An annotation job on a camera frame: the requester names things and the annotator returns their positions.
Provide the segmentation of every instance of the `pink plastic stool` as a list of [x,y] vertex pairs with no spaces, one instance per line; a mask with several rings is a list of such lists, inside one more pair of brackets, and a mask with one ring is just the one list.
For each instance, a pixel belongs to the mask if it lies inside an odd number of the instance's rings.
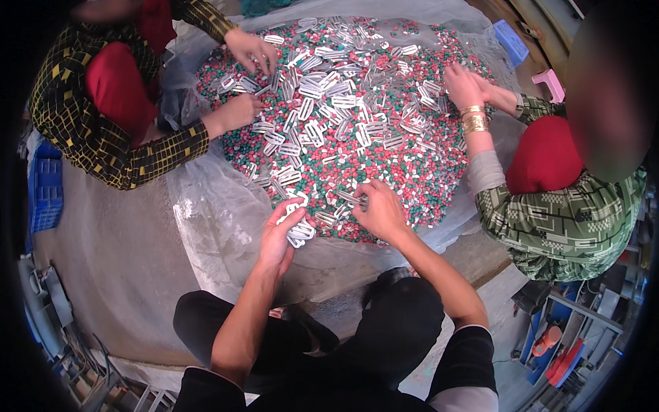
[[556,77],[556,73],[554,73],[553,69],[545,70],[540,74],[536,74],[531,77],[531,80],[533,80],[535,84],[542,82],[547,84],[549,91],[552,93],[552,103],[562,103],[563,99],[565,99],[565,91],[563,90],[561,82],[558,81],[558,77]]

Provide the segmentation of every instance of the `green patterned shirt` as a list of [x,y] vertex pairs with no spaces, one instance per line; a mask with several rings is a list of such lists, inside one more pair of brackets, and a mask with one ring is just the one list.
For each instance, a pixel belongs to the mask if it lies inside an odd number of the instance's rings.
[[[545,115],[565,116],[565,104],[521,95],[517,118],[529,124]],[[503,242],[513,263],[533,280],[595,278],[629,242],[645,191],[646,173],[636,170],[618,183],[597,179],[585,168],[570,187],[511,195],[504,183],[479,192],[476,205],[486,233]]]

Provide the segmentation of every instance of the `shoe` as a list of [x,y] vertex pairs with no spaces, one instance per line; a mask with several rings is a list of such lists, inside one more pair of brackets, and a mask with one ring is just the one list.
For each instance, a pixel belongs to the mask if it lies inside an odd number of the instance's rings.
[[319,350],[322,353],[332,352],[339,346],[339,337],[334,334],[328,327],[313,319],[311,315],[305,312],[298,305],[289,305],[284,308],[281,318],[289,322],[298,322],[302,324],[310,334],[312,334],[320,343]]

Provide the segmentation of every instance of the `black pants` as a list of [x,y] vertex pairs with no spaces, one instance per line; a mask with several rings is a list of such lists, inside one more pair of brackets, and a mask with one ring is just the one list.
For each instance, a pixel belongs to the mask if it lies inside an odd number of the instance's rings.
[[[206,367],[217,331],[233,308],[208,292],[183,295],[174,329]],[[355,336],[334,352],[311,357],[304,326],[269,317],[258,358],[244,390],[255,394],[282,386],[313,390],[396,389],[425,358],[442,331],[444,307],[437,291],[421,278],[403,278],[375,296],[362,312]]]

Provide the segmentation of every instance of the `plastic pellet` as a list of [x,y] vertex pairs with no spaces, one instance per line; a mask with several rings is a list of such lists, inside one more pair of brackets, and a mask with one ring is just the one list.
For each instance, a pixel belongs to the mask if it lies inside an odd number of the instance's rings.
[[[357,25],[361,26],[369,36],[372,36],[379,31],[378,25],[383,24],[383,22],[372,18],[353,17],[348,18],[348,21],[351,22],[351,27],[346,31],[353,37],[359,36],[360,32]],[[358,130],[357,123],[368,123],[368,121],[364,121],[363,117],[360,119],[363,114],[358,107],[348,109],[352,116],[348,119],[345,132],[347,139],[345,141],[337,140],[334,138],[334,134],[338,129],[337,125],[318,113],[319,100],[314,100],[314,111],[311,113],[309,120],[317,121],[320,129],[327,128],[323,132],[326,141],[320,147],[313,144],[302,145],[302,152],[299,156],[302,167],[298,169],[301,173],[301,179],[295,184],[288,185],[287,188],[294,189],[295,192],[302,192],[309,197],[308,209],[311,214],[320,210],[332,214],[344,203],[344,200],[335,194],[336,191],[343,190],[352,193],[360,183],[381,179],[389,184],[400,197],[408,225],[414,229],[437,225],[445,216],[447,207],[451,204],[452,194],[468,164],[467,153],[463,151],[466,149],[463,149],[464,141],[459,114],[452,103],[448,104],[450,111],[448,116],[445,113],[438,113],[422,106],[421,112],[426,118],[429,128],[424,134],[413,134],[400,126],[403,107],[411,102],[410,94],[416,94],[417,97],[420,97],[417,83],[421,85],[425,80],[431,80],[444,90],[442,80],[444,67],[454,62],[469,62],[471,67],[475,68],[476,73],[493,79],[490,68],[473,53],[471,45],[467,48],[463,47],[455,32],[442,26],[430,27],[437,35],[438,42],[434,47],[423,46],[419,47],[418,51],[412,55],[398,56],[391,54],[393,46],[356,54],[353,47],[346,47],[345,43],[336,37],[336,30],[329,30],[328,26],[329,23],[326,24],[323,21],[316,29],[295,34],[297,25],[289,24],[271,30],[257,30],[252,34],[261,37],[276,35],[284,39],[283,44],[273,45],[278,52],[278,67],[284,73],[288,73],[289,70],[285,65],[289,62],[290,53],[297,56],[308,49],[310,54],[313,54],[314,49],[321,46],[336,51],[351,50],[349,57],[353,61],[335,64],[337,66],[344,65],[354,63],[357,60],[360,64],[368,63],[368,65],[359,67],[359,64],[356,64],[355,70],[357,73],[355,76],[350,77],[355,83],[356,90],[350,93],[363,98],[367,91],[372,90],[376,97],[376,111],[373,111],[370,115],[375,117],[375,115],[382,113],[385,116],[384,119],[389,122],[389,130],[401,133],[404,136],[404,143],[394,150],[384,150],[382,141],[373,139],[371,145],[362,147],[355,134]],[[392,26],[389,22],[389,26],[386,26],[382,32],[386,33],[387,29],[393,29],[389,33],[405,40],[405,45],[414,44],[414,35],[419,33],[419,25],[409,20],[399,20],[395,23],[395,26]],[[364,82],[373,65],[380,70],[397,67],[396,77],[401,82],[396,84],[396,87],[383,84],[375,88],[360,89],[360,85]],[[401,66],[404,67],[405,65],[407,65],[407,69],[403,70]],[[270,79],[264,78],[259,72],[256,76],[249,75],[240,64],[235,62],[225,45],[218,46],[197,72],[197,91],[210,102],[214,109],[225,103],[230,97],[238,95],[234,91],[219,93],[211,87],[213,81],[221,79],[226,74],[232,74],[236,80],[242,76],[249,76],[259,85],[259,88],[270,84]],[[296,89],[292,100],[287,102],[284,100],[280,82],[277,90],[268,90],[259,97],[266,108],[262,111],[263,119],[257,118],[256,121],[269,122],[275,126],[275,132],[286,135],[283,133],[284,122],[291,110],[300,109],[304,97]],[[331,99],[323,96],[321,100],[326,105],[332,106]],[[486,108],[488,116],[493,111],[491,107]],[[301,140],[303,135],[306,134],[304,125],[309,120],[299,121],[295,125],[295,130]],[[277,150],[272,156],[265,156],[263,149],[266,141],[263,135],[252,133],[250,129],[251,126],[247,126],[222,136],[225,156],[236,170],[249,176],[250,164],[255,163],[258,166],[257,173],[267,176],[268,173],[280,170],[290,164],[288,156],[280,154]],[[436,150],[429,151],[416,144],[416,139],[420,136],[423,142],[434,143]],[[332,162],[323,163],[323,159],[332,156],[337,157]],[[273,202],[281,200],[281,197],[272,187],[264,190]],[[356,243],[386,244],[369,234],[349,212],[339,220],[335,227],[330,228],[321,225],[318,229],[318,235],[338,237]]]

